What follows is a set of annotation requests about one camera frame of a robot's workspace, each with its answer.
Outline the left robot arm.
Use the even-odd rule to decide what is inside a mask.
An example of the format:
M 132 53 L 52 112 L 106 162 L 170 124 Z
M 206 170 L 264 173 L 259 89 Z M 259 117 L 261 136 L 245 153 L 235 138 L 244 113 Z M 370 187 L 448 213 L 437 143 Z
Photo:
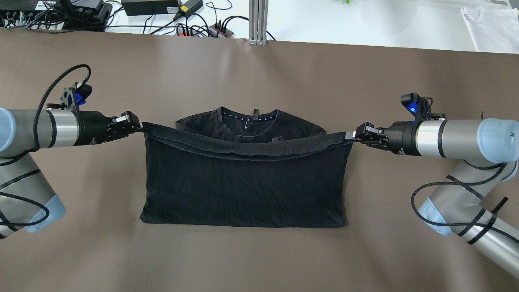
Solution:
M 130 111 L 107 117 L 98 111 L 1 108 L 1 239 L 25 229 L 35 233 L 66 214 L 32 154 L 44 148 L 97 145 L 142 130 Z

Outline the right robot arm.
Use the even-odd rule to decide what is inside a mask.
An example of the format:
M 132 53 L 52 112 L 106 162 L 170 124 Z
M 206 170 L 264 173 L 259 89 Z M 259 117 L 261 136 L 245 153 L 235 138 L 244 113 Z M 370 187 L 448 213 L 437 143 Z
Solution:
M 504 198 L 487 210 L 481 201 L 500 182 L 518 172 L 518 122 L 423 120 L 395 122 L 388 128 L 365 123 L 345 140 L 396 155 L 456 159 L 456 168 L 440 182 L 412 194 L 415 214 L 443 236 L 456 234 L 513 277 L 518 277 L 518 230 L 498 217 Z

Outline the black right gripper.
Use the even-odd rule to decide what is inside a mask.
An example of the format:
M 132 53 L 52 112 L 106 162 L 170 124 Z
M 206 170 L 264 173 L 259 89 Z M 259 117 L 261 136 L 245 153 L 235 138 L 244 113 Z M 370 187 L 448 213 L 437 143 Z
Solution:
M 371 148 L 390 151 L 395 155 L 408 155 L 420 157 L 417 141 L 417 131 L 420 122 L 397 121 L 390 127 L 376 128 L 373 124 L 365 122 L 354 131 L 345 133 L 346 141 L 358 141 Z

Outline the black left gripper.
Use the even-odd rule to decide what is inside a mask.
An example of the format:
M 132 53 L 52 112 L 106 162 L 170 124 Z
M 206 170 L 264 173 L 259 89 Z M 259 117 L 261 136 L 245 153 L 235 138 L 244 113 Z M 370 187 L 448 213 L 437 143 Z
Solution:
M 79 111 L 77 118 L 78 146 L 102 144 L 142 131 L 139 118 L 131 111 L 125 111 L 120 117 L 106 117 L 97 111 Z

